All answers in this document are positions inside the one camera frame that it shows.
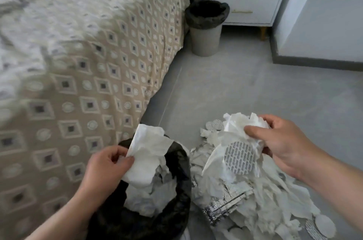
hand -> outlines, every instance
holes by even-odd
[[[271,129],[246,126],[247,135],[266,142],[269,154],[278,167],[290,176],[303,180],[303,169],[310,157],[324,153],[315,146],[295,123],[274,115],[261,115]]]
[[[127,157],[117,163],[119,156],[126,156],[128,149],[110,146],[92,155],[85,176],[77,191],[92,201],[96,210],[115,191],[124,174],[134,163],[134,157]]]

bedspread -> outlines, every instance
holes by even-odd
[[[184,41],[189,0],[0,0],[0,239],[75,193],[131,137]]]

trash bag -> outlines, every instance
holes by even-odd
[[[132,139],[120,142],[129,148]],[[176,197],[164,208],[162,213],[152,218],[123,207],[128,183],[121,181],[116,190],[93,214],[89,225],[87,240],[171,240],[179,239],[188,224],[191,204],[192,182],[189,158],[182,146],[176,142],[165,155],[173,178],[176,177]]]
[[[229,5],[215,0],[193,2],[185,10],[187,24],[195,29],[208,30],[221,25],[229,15]]]

gold drawer handle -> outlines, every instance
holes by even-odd
[[[253,13],[253,11],[238,11],[238,10],[233,10],[232,13]]]

baseboard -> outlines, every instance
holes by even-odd
[[[350,70],[363,72],[363,62],[347,60],[314,59],[310,57],[280,56],[277,51],[275,36],[271,33],[270,45],[274,64],[307,66],[327,69]]]

